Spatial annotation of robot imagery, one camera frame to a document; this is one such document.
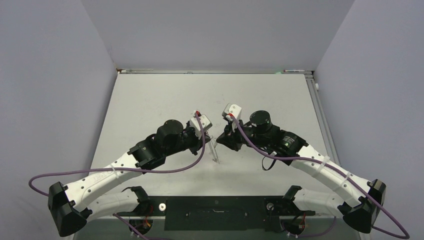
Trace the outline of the metal ring plate with keyrings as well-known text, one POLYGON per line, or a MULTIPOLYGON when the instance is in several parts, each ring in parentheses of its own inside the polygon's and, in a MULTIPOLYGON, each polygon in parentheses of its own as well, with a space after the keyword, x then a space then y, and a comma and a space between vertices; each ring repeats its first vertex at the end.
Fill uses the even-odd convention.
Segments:
POLYGON ((212 160, 216 163, 216 164, 220 164, 220 160, 219 160, 219 156, 218 156, 218 152, 217 152, 217 142, 214 138, 213 135, 211 135, 209 132, 207 133, 208 137, 209 137, 209 142, 208 147, 209 147, 209 151, 210 154, 212 156, 212 160))

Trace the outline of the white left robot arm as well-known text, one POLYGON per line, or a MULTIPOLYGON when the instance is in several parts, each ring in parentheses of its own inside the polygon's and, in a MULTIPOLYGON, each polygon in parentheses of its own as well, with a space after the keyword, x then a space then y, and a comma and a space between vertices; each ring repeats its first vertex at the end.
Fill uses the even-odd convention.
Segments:
POLYGON ((140 187, 127 187, 108 194, 118 185, 163 165, 168 156, 190 150, 194 155, 210 141, 212 127, 206 115, 191 118, 186 126, 167 120, 156 133, 138 142, 120 158, 78 181, 49 187, 48 209, 60 237, 70 236, 88 222, 121 212, 143 215, 149 208, 149 197, 140 187))

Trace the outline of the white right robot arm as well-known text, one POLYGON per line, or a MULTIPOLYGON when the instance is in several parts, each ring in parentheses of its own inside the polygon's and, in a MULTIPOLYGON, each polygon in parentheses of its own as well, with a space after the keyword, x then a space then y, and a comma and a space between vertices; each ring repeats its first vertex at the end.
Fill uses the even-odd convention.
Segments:
POLYGON ((224 110, 228 122, 217 143, 233 151, 243 145, 255 149, 265 158, 281 161, 298 169, 332 192, 318 192, 301 186, 291 186, 282 207, 289 214, 313 211, 341 217, 354 230, 369 234, 374 227, 379 205, 383 205, 386 184, 379 179, 367 180, 350 173, 313 148, 306 140, 271 122, 270 114, 258 110, 243 124, 239 110, 224 110))

